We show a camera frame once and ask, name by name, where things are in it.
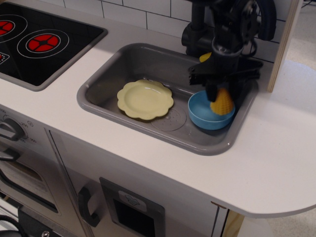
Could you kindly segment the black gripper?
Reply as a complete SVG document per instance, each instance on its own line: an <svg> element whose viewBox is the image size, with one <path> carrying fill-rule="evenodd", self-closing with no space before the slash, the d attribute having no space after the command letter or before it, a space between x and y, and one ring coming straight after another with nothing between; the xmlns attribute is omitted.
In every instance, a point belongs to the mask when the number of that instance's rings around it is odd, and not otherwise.
<svg viewBox="0 0 316 237"><path fill-rule="evenodd" d="M210 57L188 69L189 84L205 86L207 99L210 102L215 102L218 84L242 76L256 78L260 74L263 63L242 56L243 48L243 43L227 46L214 39L211 44ZM240 104L242 91L242 81L234 80L229 82L230 96L237 105Z"/></svg>

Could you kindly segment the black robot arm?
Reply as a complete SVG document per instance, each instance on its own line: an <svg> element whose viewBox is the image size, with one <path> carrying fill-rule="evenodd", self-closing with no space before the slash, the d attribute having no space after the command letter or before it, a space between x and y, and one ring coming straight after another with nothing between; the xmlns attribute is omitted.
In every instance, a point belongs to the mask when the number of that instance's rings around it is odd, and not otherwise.
<svg viewBox="0 0 316 237"><path fill-rule="evenodd" d="M233 97L248 79L257 79L263 64L243 54L245 45L254 44L255 36L269 40L270 20L260 0L194 0L191 22L182 33L182 45L190 56L208 59L189 68L190 84L202 84L207 99L215 102L218 85L228 82Z"/></svg>

